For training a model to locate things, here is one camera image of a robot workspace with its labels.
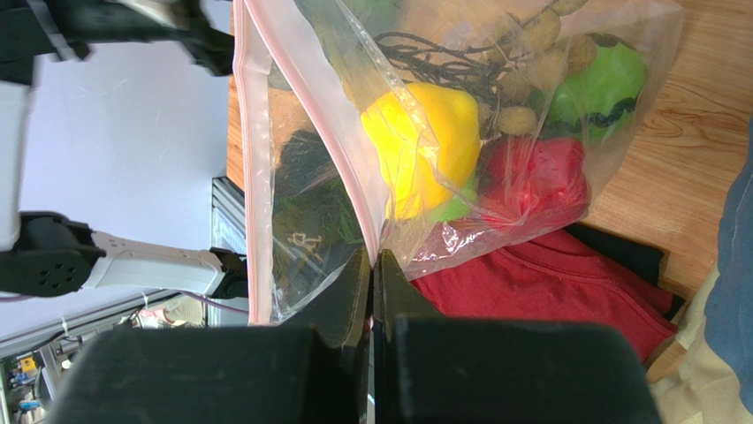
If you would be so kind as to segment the yellow lemon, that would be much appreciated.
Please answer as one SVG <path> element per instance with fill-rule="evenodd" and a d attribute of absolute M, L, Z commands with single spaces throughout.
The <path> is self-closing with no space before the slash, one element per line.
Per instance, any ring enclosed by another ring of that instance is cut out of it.
<path fill-rule="evenodd" d="M 386 93 L 361 113 L 361 125 L 393 190 L 388 214 L 418 217 L 448 201 L 442 182 L 463 186 L 480 154 L 478 103 L 469 93 L 424 82 L 406 84 L 411 98 Z"/>

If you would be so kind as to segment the red bell pepper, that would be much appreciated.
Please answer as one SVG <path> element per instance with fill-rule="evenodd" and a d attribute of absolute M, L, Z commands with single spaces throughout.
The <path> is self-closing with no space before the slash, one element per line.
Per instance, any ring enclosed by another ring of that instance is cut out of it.
<path fill-rule="evenodd" d="M 573 138 L 499 138 L 482 153 L 478 215 L 492 228 L 557 229 L 590 203 L 583 144 Z"/>

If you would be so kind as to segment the brown longan bunch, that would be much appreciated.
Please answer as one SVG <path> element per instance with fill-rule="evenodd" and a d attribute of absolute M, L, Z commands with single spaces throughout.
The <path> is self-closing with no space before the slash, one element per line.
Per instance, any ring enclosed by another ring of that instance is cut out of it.
<path fill-rule="evenodd" d="M 583 1 L 548 1 L 536 11 L 507 12 L 479 35 L 453 47 L 427 35 L 392 30 L 374 41 L 405 82 L 460 90 L 478 103 L 482 138 L 530 135 L 538 127 L 539 107 L 529 97 L 559 86 L 596 58 L 589 34 L 562 36 L 563 18 Z"/>

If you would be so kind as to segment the green apple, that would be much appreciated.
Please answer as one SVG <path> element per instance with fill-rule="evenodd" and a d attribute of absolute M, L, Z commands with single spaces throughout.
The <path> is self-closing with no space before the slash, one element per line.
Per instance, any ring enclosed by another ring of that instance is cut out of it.
<path fill-rule="evenodd" d="M 460 189 L 460 196 L 454 195 L 445 205 L 434 208 L 430 219 L 435 223 L 449 222 L 468 215 L 477 198 L 476 178 L 470 177 Z"/>

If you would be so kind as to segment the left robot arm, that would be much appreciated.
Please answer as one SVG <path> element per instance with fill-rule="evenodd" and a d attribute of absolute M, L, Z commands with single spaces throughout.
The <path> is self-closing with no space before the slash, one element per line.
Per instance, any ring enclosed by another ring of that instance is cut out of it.
<path fill-rule="evenodd" d="M 1 4 L 1 289 L 7 299 L 141 286 L 212 299 L 248 295 L 247 259 L 221 248 L 179 249 L 93 231 L 49 211 L 19 208 L 34 61 L 85 59 L 95 44 L 180 43 L 218 77 L 235 42 L 197 1 L 4 1 Z"/>

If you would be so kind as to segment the clear zip top bag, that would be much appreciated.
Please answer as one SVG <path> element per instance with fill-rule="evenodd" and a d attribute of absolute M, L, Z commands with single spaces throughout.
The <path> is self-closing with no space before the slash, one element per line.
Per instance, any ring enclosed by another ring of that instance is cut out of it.
<path fill-rule="evenodd" d="M 457 47 L 491 32 L 507 12 L 523 15 L 548 1 L 238 1 L 233 70 L 240 106 L 241 146 L 249 259 L 250 324 L 278 323 L 297 314 L 341 273 L 328 277 L 293 311 L 282 314 L 274 294 L 274 171 L 282 145 L 297 130 L 319 134 L 354 207 L 369 261 L 391 251 L 411 278 L 454 268 L 503 246 L 560 228 L 530 232 L 495 229 L 479 215 L 482 153 L 499 138 L 544 138 L 542 129 L 556 87 L 529 99 L 541 115 L 530 135 L 482 138 L 475 170 L 477 198 L 465 217 L 435 223 L 429 210 L 399 220 L 388 214 L 393 190 L 384 181 L 376 148 L 361 113 L 393 92 L 411 98 L 399 73 L 377 47 L 376 35 L 397 30 L 427 35 Z M 608 33 L 632 45 L 648 76 L 631 121 L 604 143 L 581 141 L 591 205 L 624 161 L 672 66 L 684 20 L 674 1 L 583 1 L 562 20 L 562 36 Z"/>

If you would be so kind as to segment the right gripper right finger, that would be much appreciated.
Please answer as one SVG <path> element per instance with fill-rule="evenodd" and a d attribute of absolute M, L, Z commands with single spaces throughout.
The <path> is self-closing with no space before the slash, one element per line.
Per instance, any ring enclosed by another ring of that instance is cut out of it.
<path fill-rule="evenodd" d="M 378 423 L 658 423 L 643 367 L 605 325 L 444 316 L 391 251 L 373 271 Z"/>

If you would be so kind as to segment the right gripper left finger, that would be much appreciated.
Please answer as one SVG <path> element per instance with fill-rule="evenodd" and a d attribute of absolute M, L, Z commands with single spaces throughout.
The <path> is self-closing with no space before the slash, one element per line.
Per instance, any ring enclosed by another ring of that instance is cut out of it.
<path fill-rule="evenodd" d="M 115 329 L 77 358 L 50 423 L 363 423 L 370 263 L 279 325 Z"/>

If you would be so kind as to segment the green watermelon toy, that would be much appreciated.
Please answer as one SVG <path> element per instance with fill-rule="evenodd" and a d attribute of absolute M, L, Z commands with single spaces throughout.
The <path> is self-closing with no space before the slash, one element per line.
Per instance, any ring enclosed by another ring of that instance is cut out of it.
<path fill-rule="evenodd" d="M 556 90 L 544 120 L 544 138 L 604 143 L 632 120 L 648 71 L 643 57 L 616 35 L 589 34 L 596 57 Z"/>

